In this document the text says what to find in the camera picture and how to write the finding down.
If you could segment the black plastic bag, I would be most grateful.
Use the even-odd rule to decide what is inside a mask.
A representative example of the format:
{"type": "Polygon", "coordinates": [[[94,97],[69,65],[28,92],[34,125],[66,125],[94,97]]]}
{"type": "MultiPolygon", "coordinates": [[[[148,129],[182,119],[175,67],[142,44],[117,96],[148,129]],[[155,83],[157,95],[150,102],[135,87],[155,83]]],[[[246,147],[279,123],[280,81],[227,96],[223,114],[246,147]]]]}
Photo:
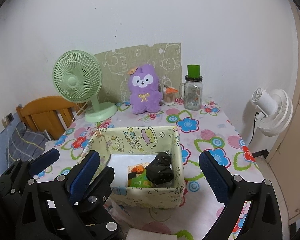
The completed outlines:
{"type": "Polygon", "coordinates": [[[170,165],[172,159],[169,153],[159,152],[154,160],[146,167],[146,177],[154,185],[170,183],[174,174],[170,165]]]}

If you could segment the floral tablecloth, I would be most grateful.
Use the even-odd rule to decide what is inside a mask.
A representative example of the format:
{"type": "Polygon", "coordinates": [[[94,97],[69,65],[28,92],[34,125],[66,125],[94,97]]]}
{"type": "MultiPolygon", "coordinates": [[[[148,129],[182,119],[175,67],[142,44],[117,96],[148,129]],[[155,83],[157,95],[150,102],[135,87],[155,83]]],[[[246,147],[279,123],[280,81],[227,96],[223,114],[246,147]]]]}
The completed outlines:
{"type": "Polygon", "coordinates": [[[123,225],[157,233],[174,234],[179,239],[202,239],[221,214],[217,201],[199,168],[199,155],[207,150],[232,174],[247,181],[261,182],[263,176],[248,146],[215,102],[207,100],[199,111],[182,105],[162,106],[156,114],[135,115],[128,103],[119,103],[117,113],[99,123],[101,128],[176,125],[181,136],[181,156],[185,190],[176,209],[155,210],[125,207],[107,201],[106,206],[123,225]]]}

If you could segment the green desk fan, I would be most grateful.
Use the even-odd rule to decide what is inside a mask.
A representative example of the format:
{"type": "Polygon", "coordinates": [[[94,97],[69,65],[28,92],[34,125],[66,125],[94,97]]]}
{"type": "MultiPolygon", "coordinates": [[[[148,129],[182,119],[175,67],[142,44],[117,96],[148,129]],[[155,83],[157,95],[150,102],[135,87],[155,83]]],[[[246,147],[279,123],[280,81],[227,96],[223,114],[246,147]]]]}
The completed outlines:
{"type": "Polygon", "coordinates": [[[98,100],[102,71],[94,55],[82,50],[67,51],[55,62],[52,79],[55,89],[66,100],[91,104],[84,114],[85,121],[102,122],[117,112],[114,103],[98,100]]]}

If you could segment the green cartoon backboard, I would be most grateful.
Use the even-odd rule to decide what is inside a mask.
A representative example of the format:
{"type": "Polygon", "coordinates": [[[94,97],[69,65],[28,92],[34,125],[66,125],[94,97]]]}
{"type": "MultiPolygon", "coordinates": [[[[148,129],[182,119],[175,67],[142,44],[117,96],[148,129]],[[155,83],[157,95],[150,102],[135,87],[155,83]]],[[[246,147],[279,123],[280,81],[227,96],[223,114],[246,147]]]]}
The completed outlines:
{"type": "Polygon", "coordinates": [[[178,88],[182,82],[181,44],[156,43],[108,50],[95,55],[102,69],[99,102],[126,102],[130,99],[128,72],[144,64],[153,65],[159,87],[178,88]]]}

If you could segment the white cloth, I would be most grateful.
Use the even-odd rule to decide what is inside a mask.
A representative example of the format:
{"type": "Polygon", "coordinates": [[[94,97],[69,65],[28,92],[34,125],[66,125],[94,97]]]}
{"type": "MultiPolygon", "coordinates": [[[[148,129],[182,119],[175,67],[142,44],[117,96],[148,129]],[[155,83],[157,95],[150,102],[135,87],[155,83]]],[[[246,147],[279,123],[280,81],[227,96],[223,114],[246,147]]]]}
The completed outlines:
{"type": "Polygon", "coordinates": [[[138,229],[130,229],[126,240],[177,240],[176,235],[167,235],[163,233],[149,232],[138,229]]]}

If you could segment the purple plush toy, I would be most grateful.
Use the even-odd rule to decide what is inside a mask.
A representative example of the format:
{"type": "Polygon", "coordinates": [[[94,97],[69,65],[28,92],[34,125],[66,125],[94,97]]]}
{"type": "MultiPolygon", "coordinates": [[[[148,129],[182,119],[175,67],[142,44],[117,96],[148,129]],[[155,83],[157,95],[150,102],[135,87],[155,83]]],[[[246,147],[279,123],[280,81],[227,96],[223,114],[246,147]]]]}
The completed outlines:
{"type": "Polygon", "coordinates": [[[144,64],[131,69],[128,87],[130,91],[130,104],[134,114],[157,113],[160,111],[160,102],[163,100],[159,90],[159,77],[154,66],[144,64]]]}

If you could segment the glass jar green lid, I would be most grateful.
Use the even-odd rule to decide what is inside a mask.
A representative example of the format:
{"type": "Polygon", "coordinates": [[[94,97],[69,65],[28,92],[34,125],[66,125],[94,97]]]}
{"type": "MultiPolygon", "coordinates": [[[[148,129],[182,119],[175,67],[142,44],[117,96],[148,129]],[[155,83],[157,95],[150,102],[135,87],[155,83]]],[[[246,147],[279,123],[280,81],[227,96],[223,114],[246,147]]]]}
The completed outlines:
{"type": "Polygon", "coordinates": [[[186,109],[192,111],[200,110],[202,106],[202,81],[200,65],[188,64],[185,82],[179,86],[179,94],[186,109]]]}

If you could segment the patterned storage box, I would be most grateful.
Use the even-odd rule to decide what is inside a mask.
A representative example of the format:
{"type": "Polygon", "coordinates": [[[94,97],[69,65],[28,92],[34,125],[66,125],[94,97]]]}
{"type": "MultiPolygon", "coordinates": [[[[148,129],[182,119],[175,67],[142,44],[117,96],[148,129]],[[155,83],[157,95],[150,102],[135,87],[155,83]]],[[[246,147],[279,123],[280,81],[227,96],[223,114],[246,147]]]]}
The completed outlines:
{"type": "Polygon", "coordinates": [[[80,158],[100,156],[96,175],[114,169],[111,198],[120,205],[173,209],[185,190],[178,129],[175,126],[99,128],[80,158]]]}

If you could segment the cotton swab cup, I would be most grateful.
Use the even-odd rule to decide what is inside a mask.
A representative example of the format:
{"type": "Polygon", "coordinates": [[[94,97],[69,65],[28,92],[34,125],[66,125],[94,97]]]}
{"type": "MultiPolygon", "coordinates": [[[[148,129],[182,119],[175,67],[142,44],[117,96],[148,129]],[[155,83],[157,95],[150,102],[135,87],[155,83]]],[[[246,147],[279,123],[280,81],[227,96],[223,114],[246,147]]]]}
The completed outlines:
{"type": "Polygon", "coordinates": [[[165,105],[173,105],[175,103],[175,97],[178,95],[178,90],[173,87],[163,86],[163,102],[165,105]]]}

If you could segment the grey plaid pillow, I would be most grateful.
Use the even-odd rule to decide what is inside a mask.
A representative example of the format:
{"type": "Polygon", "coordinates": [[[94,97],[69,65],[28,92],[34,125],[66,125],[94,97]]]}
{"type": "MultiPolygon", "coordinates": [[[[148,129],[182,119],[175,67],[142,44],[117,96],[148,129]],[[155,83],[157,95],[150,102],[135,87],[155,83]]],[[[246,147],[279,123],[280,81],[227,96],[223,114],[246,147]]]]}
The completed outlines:
{"type": "Polygon", "coordinates": [[[11,166],[17,159],[27,161],[38,158],[44,153],[48,141],[46,133],[35,132],[27,128],[23,122],[19,122],[6,148],[7,166],[11,166]]]}

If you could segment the white standing fan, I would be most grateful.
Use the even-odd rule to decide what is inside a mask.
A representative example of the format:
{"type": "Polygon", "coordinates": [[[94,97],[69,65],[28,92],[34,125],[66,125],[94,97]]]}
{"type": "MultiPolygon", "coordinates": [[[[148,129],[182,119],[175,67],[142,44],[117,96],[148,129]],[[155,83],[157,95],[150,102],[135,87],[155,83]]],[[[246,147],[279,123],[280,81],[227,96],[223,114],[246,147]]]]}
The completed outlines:
{"type": "Polygon", "coordinates": [[[288,127],[293,115],[293,104],[284,90],[274,89],[268,93],[258,87],[251,101],[260,110],[255,120],[263,135],[274,137],[288,127]]]}

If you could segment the colourful snack packet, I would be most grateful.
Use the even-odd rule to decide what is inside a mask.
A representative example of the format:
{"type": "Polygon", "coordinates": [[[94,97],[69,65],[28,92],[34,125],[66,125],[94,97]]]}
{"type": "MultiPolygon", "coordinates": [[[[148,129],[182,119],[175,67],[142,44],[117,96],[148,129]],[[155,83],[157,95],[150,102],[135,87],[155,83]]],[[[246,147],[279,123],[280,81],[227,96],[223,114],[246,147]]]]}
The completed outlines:
{"type": "Polygon", "coordinates": [[[128,187],[151,188],[154,184],[146,176],[149,163],[128,166],[128,187]]]}

